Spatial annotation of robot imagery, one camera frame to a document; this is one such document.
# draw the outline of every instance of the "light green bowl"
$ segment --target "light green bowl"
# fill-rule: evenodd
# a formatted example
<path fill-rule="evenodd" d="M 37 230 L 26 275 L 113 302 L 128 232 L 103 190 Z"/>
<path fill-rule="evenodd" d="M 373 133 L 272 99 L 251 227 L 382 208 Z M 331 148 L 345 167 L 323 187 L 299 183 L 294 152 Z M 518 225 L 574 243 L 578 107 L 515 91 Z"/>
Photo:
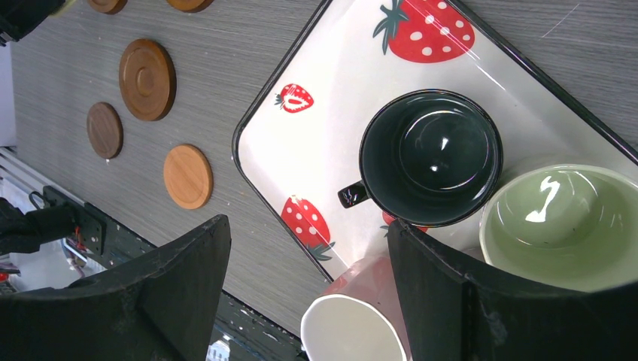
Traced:
<path fill-rule="evenodd" d="M 589 165 L 523 174 L 485 206 L 487 263 L 534 281 L 592 292 L 638 280 L 638 186 Z"/>

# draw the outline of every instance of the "gray wood grain tabletop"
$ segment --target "gray wood grain tabletop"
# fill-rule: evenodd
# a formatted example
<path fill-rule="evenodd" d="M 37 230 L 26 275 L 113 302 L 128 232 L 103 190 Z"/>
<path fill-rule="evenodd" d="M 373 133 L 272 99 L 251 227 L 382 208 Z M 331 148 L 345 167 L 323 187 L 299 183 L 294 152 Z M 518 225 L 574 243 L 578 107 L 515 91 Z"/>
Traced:
<path fill-rule="evenodd" d="M 230 145 L 237 122 L 319 2 L 215 0 L 201 13 L 184 14 L 162 0 L 135 0 L 107 16 L 79 1 L 12 48 L 19 157 L 157 245 L 228 214 L 233 244 L 225 290 L 298 332 L 325 280 L 243 181 Z M 638 145 L 638 2 L 466 3 Z M 155 123 L 136 120 L 120 96 L 120 56 L 136 38 L 160 42 L 177 70 L 175 106 Z M 87 140 L 86 115 L 95 102 L 110 102 L 123 120 L 124 147 L 110 162 Z M 202 149 L 214 170 L 212 199 L 197 211 L 180 209 L 163 184 L 164 158 L 182 143 Z"/>

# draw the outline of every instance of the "tray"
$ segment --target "tray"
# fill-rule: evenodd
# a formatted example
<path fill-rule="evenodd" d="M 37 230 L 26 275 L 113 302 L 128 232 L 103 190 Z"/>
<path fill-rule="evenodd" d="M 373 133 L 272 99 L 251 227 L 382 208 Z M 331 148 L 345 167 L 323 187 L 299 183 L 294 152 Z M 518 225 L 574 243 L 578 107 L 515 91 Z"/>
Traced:
<path fill-rule="evenodd" d="M 396 30 L 397 21 L 407 25 Z M 563 154 L 638 180 L 638 153 L 462 2 L 326 0 L 238 125 L 233 154 L 329 279 L 387 249 L 392 219 L 374 202 L 344 209 L 336 195 L 360 179 L 363 131 L 391 100 L 429 88 L 468 96 L 490 114 L 504 171 Z M 476 249 L 480 213 L 427 232 Z"/>

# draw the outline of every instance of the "cup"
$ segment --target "cup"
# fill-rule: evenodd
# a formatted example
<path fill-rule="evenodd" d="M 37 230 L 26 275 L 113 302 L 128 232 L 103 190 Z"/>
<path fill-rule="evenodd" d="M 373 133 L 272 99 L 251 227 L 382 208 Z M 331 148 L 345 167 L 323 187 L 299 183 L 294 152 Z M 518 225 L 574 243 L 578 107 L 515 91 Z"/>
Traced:
<path fill-rule="evenodd" d="M 486 204 L 479 240 L 503 271 L 593 292 L 638 279 L 638 186 L 592 165 L 521 174 Z"/>
<path fill-rule="evenodd" d="M 310 305 L 301 339 L 311 361 L 410 359 L 388 256 L 357 261 Z"/>
<path fill-rule="evenodd" d="M 479 105 L 447 90 L 420 90 L 374 116 L 361 141 L 361 181 L 338 197 L 345 208 L 370 198 L 415 226 L 447 226 L 485 204 L 502 167 L 499 133 Z"/>

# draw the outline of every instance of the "black tray rim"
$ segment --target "black tray rim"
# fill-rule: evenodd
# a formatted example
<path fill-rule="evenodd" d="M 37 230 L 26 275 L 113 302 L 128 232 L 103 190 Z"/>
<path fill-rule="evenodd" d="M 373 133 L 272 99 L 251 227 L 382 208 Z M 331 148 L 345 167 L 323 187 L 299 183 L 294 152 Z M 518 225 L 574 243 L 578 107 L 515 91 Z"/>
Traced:
<path fill-rule="evenodd" d="M 525 71 L 531 75 L 536 81 L 538 81 L 541 85 L 543 85 L 551 94 L 553 94 L 559 101 L 565 104 L 571 111 L 573 111 L 576 115 L 578 115 L 583 121 L 585 121 L 591 128 L 593 128 L 598 134 L 600 134 L 603 138 L 605 138 L 609 143 L 611 143 L 618 151 L 624 154 L 627 158 L 629 158 L 634 164 L 638 165 L 638 151 L 633 149 L 624 139 L 620 137 L 620 135 L 616 134 L 611 130 L 600 118 L 595 116 L 591 111 L 589 111 L 583 104 L 581 104 L 576 98 L 571 96 L 562 86 L 558 85 L 549 75 L 547 75 L 543 70 L 541 70 L 536 64 L 534 64 L 529 58 L 527 58 L 521 51 L 516 49 L 512 43 L 507 41 L 501 34 L 499 34 L 496 30 L 494 30 L 491 26 L 489 26 L 481 17 L 479 17 L 474 11 L 472 11 L 467 5 L 465 5 L 461 0 L 445 0 L 449 5 L 451 5 L 456 11 L 458 11 L 461 15 L 467 18 L 472 25 L 477 28 L 486 38 L 488 38 L 492 43 L 496 44 L 501 51 L 503 51 L 507 56 L 509 56 L 516 64 L 521 66 Z M 317 267 L 319 272 L 329 281 L 334 281 L 334 279 L 328 274 L 326 269 L 310 254 L 309 250 L 306 249 L 301 241 L 295 236 L 295 234 L 290 230 L 285 222 L 279 217 L 277 211 L 266 201 L 266 198 L 260 193 L 260 191 L 253 185 L 250 179 L 246 176 L 242 169 L 242 163 L 239 160 L 239 139 L 242 136 L 242 133 L 253 115 L 257 111 L 257 109 L 261 106 L 261 104 L 266 100 L 266 97 L 272 91 L 272 88 L 275 86 L 275 83 L 279 80 L 279 77 L 284 73 L 290 62 L 293 60 L 297 51 L 301 48 L 306 38 L 310 35 L 314 26 L 317 24 L 319 19 L 322 17 L 327 8 L 332 4 L 333 0 L 322 0 L 317 9 L 314 11 L 310 20 L 305 24 L 303 30 L 299 33 L 293 45 L 286 52 L 284 58 L 279 62 L 275 71 L 271 74 L 269 79 L 264 84 L 263 88 L 260 90 L 259 94 L 255 98 L 255 100 L 251 103 L 250 107 L 239 121 L 239 124 L 235 128 L 235 133 L 232 136 L 232 157 L 235 161 L 235 165 L 239 170 L 239 173 L 242 177 L 248 182 L 253 191 L 259 196 L 262 202 L 268 207 L 268 209 L 272 212 L 272 214 L 279 220 L 279 223 L 286 229 L 288 234 L 295 240 L 297 245 L 303 250 L 305 255 L 312 261 L 312 263 Z"/>

